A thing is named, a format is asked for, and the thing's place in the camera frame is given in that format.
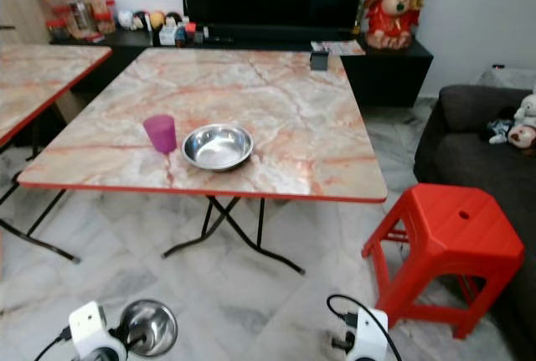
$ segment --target sofa armrest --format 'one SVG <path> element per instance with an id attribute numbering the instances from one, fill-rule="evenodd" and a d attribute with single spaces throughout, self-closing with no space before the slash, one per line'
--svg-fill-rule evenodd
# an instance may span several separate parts
<path id="1" fill-rule="evenodd" d="M 530 90 L 478 85 L 452 85 L 441 89 L 439 100 L 453 132 L 479 132 L 504 107 L 518 108 Z"/>

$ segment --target stainless steel bowl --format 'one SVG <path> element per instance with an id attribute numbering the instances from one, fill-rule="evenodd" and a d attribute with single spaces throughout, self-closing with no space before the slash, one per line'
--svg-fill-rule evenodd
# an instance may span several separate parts
<path id="1" fill-rule="evenodd" d="M 129 351 L 142 357 L 167 353 L 178 335 L 177 320 L 164 304 L 154 300 L 133 302 L 121 314 L 120 330 Z"/>
<path id="2" fill-rule="evenodd" d="M 252 151 L 251 135 L 232 124 L 201 126 L 183 141 L 186 159 L 205 170 L 230 170 L 247 159 Z"/>

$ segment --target marble floor tile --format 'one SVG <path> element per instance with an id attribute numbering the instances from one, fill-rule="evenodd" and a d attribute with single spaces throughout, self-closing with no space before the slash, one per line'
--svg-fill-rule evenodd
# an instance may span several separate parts
<path id="1" fill-rule="evenodd" d="M 3 232 L 0 281 L 0 361 L 32 361 L 67 324 L 70 312 L 90 300 L 105 308 L 111 327 L 121 310 L 140 298 L 165 302 L 178 318 L 179 336 L 162 361 L 337 361 L 330 346 L 345 326 L 326 307 L 334 292 L 373 306 L 378 297 L 374 266 L 363 244 L 398 197 L 416 183 L 413 156 L 434 100 L 412 109 L 363 109 L 371 141 L 389 189 L 384 204 L 265 201 L 262 245 L 304 267 L 300 276 L 249 248 L 224 221 L 200 245 L 167 259 L 171 246 L 197 238 L 208 201 L 203 197 L 144 193 L 71 192 L 36 231 L 36 237 L 79 255 L 71 264 L 54 253 Z M 27 148 L 0 157 L 0 190 L 25 163 Z M 54 192 L 21 189 L 0 217 L 28 228 Z M 221 199 L 223 205 L 230 198 Z M 241 199 L 232 215 L 255 240 L 258 199 Z M 213 212 L 211 220 L 218 217 Z M 407 257 L 404 245 L 386 245 L 389 271 Z M 459 304 L 433 282 L 420 302 Z M 342 310 L 348 304 L 337 303 Z M 401 321 L 390 330 L 404 360 L 511 360 L 492 317 L 466 340 L 436 323 Z M 71 359 L 71 343 L 43 361 Z M 132 354 L 129 359 L 141 360 Z M 387 359 L 394 360 L 389 351 Z"/>

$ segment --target table top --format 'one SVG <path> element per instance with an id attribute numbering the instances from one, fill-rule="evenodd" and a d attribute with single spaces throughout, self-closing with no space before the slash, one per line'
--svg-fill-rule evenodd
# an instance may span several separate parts
<path id="1" fill-rule="evenodd" d="M 155 151 L 142 122 L 193 129 L 237 122 L 255 148 L 213 173 Z M 382 173 L 341 60 L 311 71 L 309 53 L 147 49 L 23 171 L 29 187 L 380 203 Z"/>
<path id="2" fill-rule="evenodd" d="M 107 47 L 0 47 L 0 146 L 110 54 Z"/>

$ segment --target black cable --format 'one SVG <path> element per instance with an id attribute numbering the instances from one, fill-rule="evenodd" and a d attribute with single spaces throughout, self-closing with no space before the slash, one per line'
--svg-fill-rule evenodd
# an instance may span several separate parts
<path id="1" fill-rule="evenodd" d="M 54 341 L 49 344 L 47 347 L 44 348 L 44 350 L 39 353 L 39 355 L 36 357 L 36 359 L 34 361 L 39 361 L 43 356 L 44 354 L 49 351 L 52 346 L 54 346 L 55 344 L 61 342 L 62 340 L 65 340 L 65 341 L 68 341 L 71 339 L 71 334 L 70 334 L 70 329 L 69 327 L 64 327 L 64 330 L 61 331 L 61 333 L 58 335 L 57 338 L 54 339 Z"/>
<path id="2" fill-rule="evenodd" d="M 342 298 L 344 300 L 347 300 L 347 301 L 350 301 L 350 302 L 353 302 L 354 304 L 356 304 L 358 307 L 361 307 L 362 309 L 364 309 L 364 311 L 370 315 L 370 317 L 376 322 L 376 324 L 378 325 L 379 329 L 382 331 L 382 333 L 384 334 L 385 338 L 387 339 L 387 343 L 389 343 L 389 346 L 391 347 L 391 349 L 393 350 L 393 353 L 394 353 L 394 356 L 396 357 L 396 359 L 398 361 L 402 361 L 402 358 L 400 357 L 400 354 L 399 354 L 399 350 L 396 349 L 396 346 L 394 345 L 393 343 L 393 340 L 391 340 L 391 337 L 389 336 L 389 334 L 387 333 L 387 331 L 384 329 L 384 327 L 382 326 L 382 324 L 379 322 L 378 319 L 376 319 L 376 317 L 374 316 L 373 313 L 371 313 L 371 311 L 365 306 L 363 305 L 361 302 L 359 302 L 358 300 L 356 300 L 355 298 L 351 298 L 349 296 L 345 296 L 344 294 L 332 294 L 331 296 L 329 296 L 326 300 L 326 304 L 327 304 L 327 307 L 329 308 L 329 310 L 333 313 L 333 315 L 335 315 L 336 317 L 338 317 L 339 319 L 342 319 L 344 320 L 344 315 L 342 313 L 339 313 L 337 311 L 335 311 L 335 309 L 333 309 L 332 307 L 332 299 L 333 298 Z"/>

